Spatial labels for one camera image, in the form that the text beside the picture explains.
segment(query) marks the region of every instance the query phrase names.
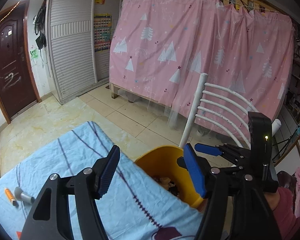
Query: black robotic device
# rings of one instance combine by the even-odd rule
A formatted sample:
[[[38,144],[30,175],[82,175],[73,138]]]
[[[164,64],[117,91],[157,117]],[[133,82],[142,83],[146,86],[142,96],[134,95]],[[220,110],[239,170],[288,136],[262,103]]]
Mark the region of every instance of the black robotic device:
[[[279,240],[281,235],[263,192],[276,192],[278,182],[269,172],[272,127],[269,118],[249,112],[251,150],[233,145],[211,147],[196,144],[197,151],[221,155],[236,167],[211,167],[195,154],[190,144],[184,148],[180,167],[191,175],[196,191],[208,204],[195,240],[220,240],[228,196],[233,197],[233,219],[228,240]],[[52,174],[40,191],[21,234],[21,240],[73,240],[68,195],[75,195],[82,239],[107,240],[95,199],[108,190],[120,158],[113,146],[109,155],[76,176],[60,178]]]

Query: wooden bed leg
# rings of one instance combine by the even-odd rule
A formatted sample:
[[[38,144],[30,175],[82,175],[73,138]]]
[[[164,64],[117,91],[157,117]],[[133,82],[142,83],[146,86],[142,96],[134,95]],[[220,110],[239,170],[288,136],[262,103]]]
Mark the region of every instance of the wooden bed leg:
[[[116,99],[118,97],[118,88],[114,86],[114,84],[110,83],[110,91],[111,91],[111,97],[113,99]]]

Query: white louvered wardrobe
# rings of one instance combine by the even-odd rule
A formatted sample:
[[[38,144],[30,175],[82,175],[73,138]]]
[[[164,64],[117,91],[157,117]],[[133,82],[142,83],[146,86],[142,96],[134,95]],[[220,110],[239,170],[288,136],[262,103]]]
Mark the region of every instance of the white louvered wardrobe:
[[[113,9],[113,1],[114,32],[122,0],[102,6],[95,0],[47,0],[48,81],[61,104],[108,82],[109,51],[94,52],[93,17]]]

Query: pink curtain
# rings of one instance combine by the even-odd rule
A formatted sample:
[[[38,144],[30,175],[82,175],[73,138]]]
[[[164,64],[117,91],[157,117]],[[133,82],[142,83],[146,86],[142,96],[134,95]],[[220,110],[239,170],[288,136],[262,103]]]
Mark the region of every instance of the pink curtain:
[[[292,56],[288,16],[248,13],[242,7],[236,11],[219,0],[124,0],[111,44],[110,82],[187,117],[199,75],[208,73],[208,82],[240,93],[274,119],[285,95]],[[242,104],[227,92],[207,90]],[[247,121],[235,106],[205,98],[228,106]],[[242,126],[226,111],[206,107]],[[201,114],[236,134],[219,117]],[[197,118],[196,123],[222,133],[209,122]]]

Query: light blue bed sheet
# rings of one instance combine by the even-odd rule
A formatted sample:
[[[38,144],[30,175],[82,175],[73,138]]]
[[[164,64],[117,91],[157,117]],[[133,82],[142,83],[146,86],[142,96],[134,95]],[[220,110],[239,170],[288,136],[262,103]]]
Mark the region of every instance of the light blue bed sheet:
[[[31,206],[23,202],[12,206],[5,187],[13,192],[20,186],[36,197],[50,174],[76,175],[107,156],[112,146],[96,123],[86,122],[6,173],[0,179],[0,223],[10,237],[18,239],[16,231],[22,231]],[[123,153],[108,193],[96,203],[110,240],[193,239],[202,219],[201,213],[159,186]],[[69,197],[69,208],[74,239],[82,239],[74,196]]]

